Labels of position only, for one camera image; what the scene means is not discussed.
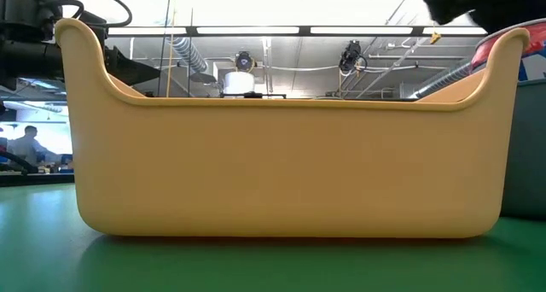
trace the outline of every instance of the plastic tub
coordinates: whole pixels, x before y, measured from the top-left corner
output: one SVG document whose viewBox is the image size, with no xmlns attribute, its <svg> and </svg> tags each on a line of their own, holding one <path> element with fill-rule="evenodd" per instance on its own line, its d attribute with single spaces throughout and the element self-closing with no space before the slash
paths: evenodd
<svg viewBox="0 0 546 292">
<path fill-rule="evenodd" d="M 502 215 L 546 219 L 546 20 L 519 26 L 529 31 L 531 45 L 521 57 Z M 506 31 L 482 40 L 473 59 L 474 71 L 485 65 L 492 45 Z"/>
<path fill-rule="evenodd" d="M 55 32 L 78 209 L 98 231 L 473 237 L 497 221 L 525 30 L 470 96 L 433 103 L 146 98 L 107 74 L 86 25 Z"/>
</svg>

